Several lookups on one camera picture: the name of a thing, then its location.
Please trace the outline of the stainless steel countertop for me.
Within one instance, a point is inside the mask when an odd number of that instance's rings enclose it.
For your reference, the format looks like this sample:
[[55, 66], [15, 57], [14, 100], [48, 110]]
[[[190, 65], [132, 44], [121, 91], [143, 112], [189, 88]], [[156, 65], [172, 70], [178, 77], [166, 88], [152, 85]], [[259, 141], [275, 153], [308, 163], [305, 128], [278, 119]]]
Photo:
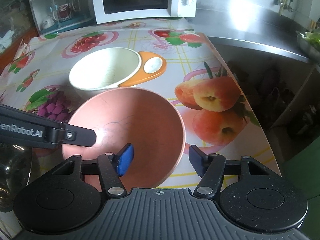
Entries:
[[297, 41], [297, 34], [304, 30], [302, 26], [249, 0], [197, 0], [196, 16], [187, 21], [212, 44], [312, 62]]

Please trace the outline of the wooden display cabinet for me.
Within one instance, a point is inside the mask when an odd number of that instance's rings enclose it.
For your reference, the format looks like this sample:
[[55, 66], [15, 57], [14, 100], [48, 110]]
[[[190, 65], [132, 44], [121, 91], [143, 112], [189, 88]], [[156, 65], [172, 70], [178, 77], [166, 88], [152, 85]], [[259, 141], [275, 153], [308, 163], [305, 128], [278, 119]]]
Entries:
[[34, 28], [29, 0], [1, 0], [1, 53]]

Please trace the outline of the fruit pattern tablecloth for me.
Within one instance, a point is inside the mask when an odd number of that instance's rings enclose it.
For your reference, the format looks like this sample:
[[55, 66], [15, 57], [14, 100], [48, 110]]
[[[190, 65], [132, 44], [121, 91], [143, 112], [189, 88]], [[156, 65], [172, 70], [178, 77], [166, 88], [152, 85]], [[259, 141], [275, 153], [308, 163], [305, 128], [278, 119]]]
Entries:
[[167, 61], [163, 75], [142, 84], [142, 88], [158, 93], [170, 100], [179, 110], [186, 125], [187, 144], [198, 144], [204, 152], [217, 151], [237, 159], [249, 154], [267, 167], [277, 170], [277, 164], [263, 130], [247, 100], [243, 129], [225, 146], [214, 146], [201, 140], [193, 131], [196, 110], [185, 107], [175, 96], [175, 88], [189, 80], [207, 79], [207, 68], [217, 74], [222, 67], [218, 55], [205, 45], [188, 43], [172, 45], [165, 38], [165, 31], [195, 37], [184, 20], [146, 20], [140, 23], [117, 23], [97, 29], [39, 37], [19, 51], [14, 62], [4, 68], [1, 75], [1, 103], [17, 109], [37, 113], [38, 108], [54, 95], [61, 94], [77, 109], [82, 100], [68, 82], [72, 66], [87, 54], [85, 38], [99, 35], [103, 40], [97, 48], [127, 47], [136, 51], [148, 51], [161, 55]]

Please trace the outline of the cream and orange bowl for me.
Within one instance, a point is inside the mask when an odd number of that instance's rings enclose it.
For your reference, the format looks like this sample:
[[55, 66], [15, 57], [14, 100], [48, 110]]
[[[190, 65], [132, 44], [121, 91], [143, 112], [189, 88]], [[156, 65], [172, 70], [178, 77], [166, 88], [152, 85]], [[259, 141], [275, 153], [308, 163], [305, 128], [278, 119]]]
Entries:
[[71, 85], [81, 91], [135, 86], [164, 74], [166, 60], [152, 52], [114, 47], [79, 60], [69, 73]]

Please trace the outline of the pink plastic bowl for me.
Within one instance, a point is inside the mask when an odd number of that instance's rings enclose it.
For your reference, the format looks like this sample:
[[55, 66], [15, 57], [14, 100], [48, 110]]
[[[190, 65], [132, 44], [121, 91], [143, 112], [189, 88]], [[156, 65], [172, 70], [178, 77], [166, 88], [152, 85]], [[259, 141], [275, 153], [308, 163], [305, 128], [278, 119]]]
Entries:
[[142, 88], [117, 88], [84, 102], [69, 124], [95, 131], [92, 147], [64, 144], [62, 156], [92, 160], [118, 153], [127, 143], [134, 149], [128, 171], [121, 177], [125, 189], [157, 187], [174, 171], [185, 147], [185, 127], [176, 107], [166, 98]]

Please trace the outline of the red patterned glass mug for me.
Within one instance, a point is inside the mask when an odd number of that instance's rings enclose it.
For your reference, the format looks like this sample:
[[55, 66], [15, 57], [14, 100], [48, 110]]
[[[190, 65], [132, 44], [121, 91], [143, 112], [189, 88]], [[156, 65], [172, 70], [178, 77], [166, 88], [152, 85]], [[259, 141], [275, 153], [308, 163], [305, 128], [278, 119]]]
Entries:
[[74, 10], [71, 2], [66, 2], [57, 7], [57, 14], [60, 21], [67, 21], [73, 18]]

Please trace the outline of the stainless steel bowl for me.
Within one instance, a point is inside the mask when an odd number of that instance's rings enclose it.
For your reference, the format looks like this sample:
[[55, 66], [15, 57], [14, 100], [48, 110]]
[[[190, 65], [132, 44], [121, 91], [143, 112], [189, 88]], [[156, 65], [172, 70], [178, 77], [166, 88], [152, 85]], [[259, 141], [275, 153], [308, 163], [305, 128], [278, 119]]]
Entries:
[[28, 185], [32, 162], [32, 148], [1, 143], [1, 212], [10, 212], [16, 195]]

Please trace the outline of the green kitchen cupboard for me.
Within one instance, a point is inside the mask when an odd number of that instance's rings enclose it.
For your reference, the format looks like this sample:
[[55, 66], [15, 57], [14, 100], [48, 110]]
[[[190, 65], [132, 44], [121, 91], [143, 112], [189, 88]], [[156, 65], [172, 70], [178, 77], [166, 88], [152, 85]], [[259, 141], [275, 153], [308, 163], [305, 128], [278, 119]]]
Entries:
[[308, 199], [308, 212], [300, 229], [310, 239], [319, 239], [319, 140], [286, 161], [283, 175]]

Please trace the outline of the white teapot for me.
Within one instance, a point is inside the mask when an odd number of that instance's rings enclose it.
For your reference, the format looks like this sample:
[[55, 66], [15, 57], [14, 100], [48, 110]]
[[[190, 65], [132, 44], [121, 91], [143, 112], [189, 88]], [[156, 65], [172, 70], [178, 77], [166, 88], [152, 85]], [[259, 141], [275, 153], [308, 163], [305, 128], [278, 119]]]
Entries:
[[48, 29], [52, 27], [55, 23], [56, 23], [55, 17], [48, 15], [42, 20], [41, 27], [43, 30]]

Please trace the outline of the white glass-front storage cabinet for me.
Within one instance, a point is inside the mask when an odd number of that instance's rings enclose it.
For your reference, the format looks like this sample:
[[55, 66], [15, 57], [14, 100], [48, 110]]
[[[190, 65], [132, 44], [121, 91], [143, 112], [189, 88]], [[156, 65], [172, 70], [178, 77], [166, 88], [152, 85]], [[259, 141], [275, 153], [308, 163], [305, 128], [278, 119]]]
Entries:
[[29, 0], [40, 35], [61, 33], [95, 23], [91, 0]]

